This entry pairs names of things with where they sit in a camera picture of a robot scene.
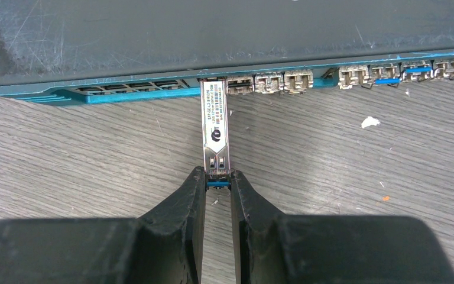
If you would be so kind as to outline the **dark grey network switch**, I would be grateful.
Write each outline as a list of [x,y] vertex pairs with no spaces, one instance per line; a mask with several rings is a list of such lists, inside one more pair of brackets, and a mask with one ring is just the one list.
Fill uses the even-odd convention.
[[454,1],[0,1],[0,96],[84,105],[454,80]]

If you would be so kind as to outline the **silver SFP module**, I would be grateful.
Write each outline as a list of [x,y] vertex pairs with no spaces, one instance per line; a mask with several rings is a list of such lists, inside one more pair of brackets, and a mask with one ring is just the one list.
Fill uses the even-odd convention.
[[203,166],[206,187],[231,187],[228,107],[226,82],[208,78],[200,81],[202,111]]

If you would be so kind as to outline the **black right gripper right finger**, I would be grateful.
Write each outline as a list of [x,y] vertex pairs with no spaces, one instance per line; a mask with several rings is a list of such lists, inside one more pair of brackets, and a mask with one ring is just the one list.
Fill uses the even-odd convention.
[[434,232],[398,215],[290,215],[231,175],[237,283],[454,283]]

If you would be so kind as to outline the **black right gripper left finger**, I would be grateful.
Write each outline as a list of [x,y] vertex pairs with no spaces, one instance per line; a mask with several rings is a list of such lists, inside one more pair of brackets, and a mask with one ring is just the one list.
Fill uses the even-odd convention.
[[138,218],[0,220],[0,283],[200,283],[206,176]]

